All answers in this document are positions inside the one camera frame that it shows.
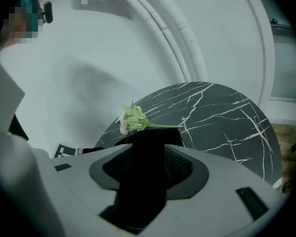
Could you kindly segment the thick white wall pipe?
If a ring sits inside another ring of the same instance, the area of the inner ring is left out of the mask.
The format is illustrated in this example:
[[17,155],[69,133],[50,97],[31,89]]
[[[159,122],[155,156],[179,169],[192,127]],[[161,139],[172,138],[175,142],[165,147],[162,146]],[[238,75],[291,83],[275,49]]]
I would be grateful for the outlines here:
[[179,7],[175,4],[173,0],[158,0],[161,6],[165,9],[168,16],[174,23],[177,31],[181,35],[186,49],[190,55],[194,71],[196,74],[196,78],[199,81],[207,81],[208,74],[203,58],[203,54],[201,52],[200,46],[196,39],[196,36],[191,29],[187,19],[179,9]]

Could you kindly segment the thin white wall pipe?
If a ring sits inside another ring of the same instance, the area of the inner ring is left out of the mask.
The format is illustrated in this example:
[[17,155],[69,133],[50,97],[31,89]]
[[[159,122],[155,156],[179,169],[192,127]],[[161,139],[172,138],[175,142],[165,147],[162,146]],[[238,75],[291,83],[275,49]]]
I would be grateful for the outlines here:
[[191,79],[189,70],[187,68],[186,62],[171,31],[168,29],[163,19],[160,17],[160,15],[155,11],[155,9],[150,5],[150,3],[147,0],[138,0],[138,1],[149,12],[149,14],[152,16],[154,21],[157,23],[157,25],[160,27],[161,31],[163,32],[163,35],[165,36],[168,44],[170,45],[170,48],[174,53],[176,61],[179,64],[180,70],[183,74],[185,81],[191,82],[192,79]]
[[174,53],[172,52],[170,45],[168,44],[163,32],[161,31],[160,27],[154,21],[152,16],[149,12],[144,8],[143,5],[139,3],[138,0],[126,0],[131,7],[141,16],[141,18],[146,22],[147,26],[149,27],[150,31],[154,34],[156,40],[160,44],[161,48],[163,49],[166,58],[170,62],[170,68],[177,76],[179,82],[184,83],[186,82],[183,74],[180,70],[179,64],[176,61]]

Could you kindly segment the pink artificial flower bouquet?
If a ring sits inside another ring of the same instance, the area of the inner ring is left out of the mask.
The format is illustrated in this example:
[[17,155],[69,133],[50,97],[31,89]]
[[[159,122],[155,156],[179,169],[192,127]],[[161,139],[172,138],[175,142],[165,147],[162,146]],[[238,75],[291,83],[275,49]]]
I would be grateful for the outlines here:
[[182,128],[182,125],[160,125],[149,121],[140,106],[133,102],[130,106],[123,105],[122,111],[117,119],[120,123],[119,131],[127,135],[133,131],[143,131],[146,128]]

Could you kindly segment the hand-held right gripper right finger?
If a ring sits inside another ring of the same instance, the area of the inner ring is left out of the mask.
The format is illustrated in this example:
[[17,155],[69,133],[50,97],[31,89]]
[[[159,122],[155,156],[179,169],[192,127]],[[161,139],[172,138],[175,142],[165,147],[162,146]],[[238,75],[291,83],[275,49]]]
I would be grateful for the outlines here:
[[[285,202],[283,195],[242,164],[190,148],[170,148],[205,163],[209,179],[192,198],[167,202],[148,226],[148,237],[253,237]],[[268,209],[257,220],[236,192],[243,187],[250,187]]]

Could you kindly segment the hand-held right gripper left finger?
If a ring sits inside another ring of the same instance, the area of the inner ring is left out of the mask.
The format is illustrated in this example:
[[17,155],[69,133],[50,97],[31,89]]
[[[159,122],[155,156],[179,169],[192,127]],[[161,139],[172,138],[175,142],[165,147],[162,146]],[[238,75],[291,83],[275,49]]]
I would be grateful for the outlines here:
[[89,174],[93,162],[129,148],[129,145],[121,145],[51,160],[54,166],[64,163],[70,165],[57,172],[74,199],[73,202],[65,203],[65,215],[61,217],[64,220],[66,237],[136,237],[99,216],[108,206],[114,204],[116,191],[102,189]]

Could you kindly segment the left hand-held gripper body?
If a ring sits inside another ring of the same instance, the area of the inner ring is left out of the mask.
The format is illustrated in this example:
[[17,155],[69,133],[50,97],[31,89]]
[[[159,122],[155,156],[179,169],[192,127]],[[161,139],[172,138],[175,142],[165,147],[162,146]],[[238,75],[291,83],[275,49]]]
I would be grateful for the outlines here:
[[59,144],[54,152],[54,158],[71,157],[82,154],[82,148],[73,148]]

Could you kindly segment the black cloth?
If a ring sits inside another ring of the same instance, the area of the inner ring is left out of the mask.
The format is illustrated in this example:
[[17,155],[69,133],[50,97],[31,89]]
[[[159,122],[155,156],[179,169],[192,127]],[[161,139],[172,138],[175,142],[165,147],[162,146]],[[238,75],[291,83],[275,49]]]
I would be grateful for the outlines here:
[[160,128],[136,132],[119,144],[126,147],[93,162],[89,174],[102,189],[116,191],[114,204],[100,217],[138,235],[166,204],[165,145],[183,143],[178,129]]

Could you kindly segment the frosted glass window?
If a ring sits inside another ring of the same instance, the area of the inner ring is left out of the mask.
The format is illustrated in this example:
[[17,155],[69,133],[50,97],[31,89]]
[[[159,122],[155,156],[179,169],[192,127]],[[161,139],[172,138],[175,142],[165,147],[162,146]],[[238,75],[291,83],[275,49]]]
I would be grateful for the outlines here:
[[275,72],[271,99],[296,102],[296,34],[289,25],[271,19]]

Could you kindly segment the teal headband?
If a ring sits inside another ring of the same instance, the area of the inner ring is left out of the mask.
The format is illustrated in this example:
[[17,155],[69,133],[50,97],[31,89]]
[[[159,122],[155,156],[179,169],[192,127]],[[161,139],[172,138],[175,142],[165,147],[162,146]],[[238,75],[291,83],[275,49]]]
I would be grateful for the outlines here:
[[21,0],[20,5],[25,9],[26,31],[37,32],[42,23],[41,8],[38,0]]

